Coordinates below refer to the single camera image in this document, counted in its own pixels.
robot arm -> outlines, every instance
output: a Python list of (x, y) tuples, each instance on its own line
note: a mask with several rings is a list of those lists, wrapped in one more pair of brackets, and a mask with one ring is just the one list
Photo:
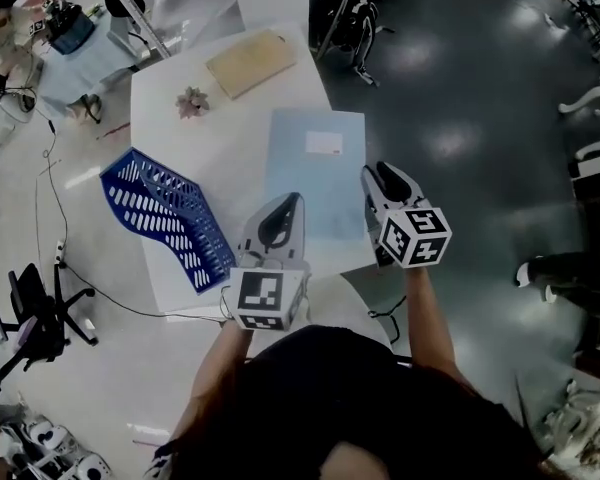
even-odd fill
[(403, 268), (440, 262), (451, 229), (442, 210), (432, 208), (420, 186), (397, 167), (378, 162), (362, 169), (362, 188), (377, 225), (369, 231), (378, 265)]
[(304, 199), (282, 195), (249, 219), (231, 269), (229, 311), (243, 329), (286, 331), (306, 298)]

office chair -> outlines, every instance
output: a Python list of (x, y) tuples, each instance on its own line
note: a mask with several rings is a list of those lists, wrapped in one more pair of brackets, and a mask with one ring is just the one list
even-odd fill
[(95, 291), (93, 288), (86, 288), (65, 301), (60, 287), (61, 265), (53, 267), (54, 297), (45, 292), (38, 269), (33, 263), (24, 269), (19, 278), (16, 278), (13, 271), (9, 272), (11, 304), (18, 323), (3, 323), (0, 319), (0, 343), (8, 340), (6, 333), (17, 333), (17, 337), (13, 357), (0, 368), (0, 385), (24, 359), (27, 360), (24, 367), (26, 372), (33, 363), (52, 362), (60, 356), (64, 347), (70, 343), (65, 338), (65, 323), (89, 345), (98, 344), (98, 339), (89, 338), (68, 314), (69, 308), (79, 299), (84, 295), (93, 297)]

white table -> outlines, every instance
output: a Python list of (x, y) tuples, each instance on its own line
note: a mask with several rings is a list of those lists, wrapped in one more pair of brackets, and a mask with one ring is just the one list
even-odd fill
[[(234, 251), (246, 221), (266, 202), (264, 181), (272, 110), (331, 108), (300, 27), (287, 25), (274, 30), (294, 48), (296, 65), (235, 101), (222, 92), (204, 62), (254, 32), (185, 51), (132, 78), (132, 146), (201, 186)], [(209, 95), (211, 111), (206, 116), (180, 120), (175, 101), (187, 85), (199, 86)], [(169, 249), (146, 238), (142, 243), (160, 311), (220, 314), (219, 286), (197, 295)], [(307, 240), (305, 259), (314, 278), (375, 261), (368, 236), (360, 241)]]
[(114, 18), (108, 12), (76, 51), (61, 55), (49, 48), (41, 57), (45, 66), (38, 96), (56, 116), (65, 115), (67, 106), (82, 95), (102, 92), (103, 81), (134, 66), (138, 60), (128, 40), (127, 19)]
[(154, 0), (151, 25), (173, 54), (245, 30), (237, 0)]

floor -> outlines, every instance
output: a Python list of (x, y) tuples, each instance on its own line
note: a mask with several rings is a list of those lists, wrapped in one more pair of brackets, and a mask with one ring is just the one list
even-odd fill
[[(559, 0), (519, 1), (573, 27)], [(444, 209), (454, 237), (431, 274), (460, 369), (514, 412), (517, 379), (537, 420), (570, 376), (584, 316), (563, 301), (547, 305), (537, 290), (516, 289), (512, 280), (521, 261), (584, 246), (566, 166), (583, 141), (600, 138), (600, 119), (590, 110), (560, 118), (556, 107), (596, 84), (599, 69), (576, 30), (557, 31), (511, 0), (384, 0), (381, 12), (381, 23), (397, 30), (380, 35), (369, 58), (381, 87), (367, 87), (327, 59), (320, 70), (332, 106), (364, 112), (369, 161), (395, 163)], [(111, 296), (153, 312), (140, 239), (115, 221), (97, 177), (129, 146), (128, 128), (105, 135), (128, 122), (129, 84), (106, 95), (99, 127), (59, 127), (52, 173), (69, 220), (67, 261)], [(36, 184), (40, 263), (51, 283), (53, 249), (64, 232), (42, 157), (52, 140), (35, 114), (0, 149), (5, 320), (7, 272), (38, 262)], [(403, 290), (397, 269), (347, 278), (376, 310), (389, 309)], [(82, 287), (69, 273), (63, 285), (69, 294)], [(217, 326), (138, 317), (100, 297), (77, 311), (93, 321), (100, 344), (92, 349), (74, 339), (56, 362), (14, 373), (6, 396), (21, 392), (103, 455), (119, 478), (138, 478), (152, 451), (142, 443), (166, 439)], [(396, 315), (403, 330), (395, 350), (408, 353), (404, 309)]]

blue basket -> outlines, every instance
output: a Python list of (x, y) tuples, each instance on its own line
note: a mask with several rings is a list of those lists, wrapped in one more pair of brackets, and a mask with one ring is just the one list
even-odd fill
[(169, 247), (197, 293), (229, 278), (235, 256), (198, 185), (134, 148), (100, 179), (122, 225)]

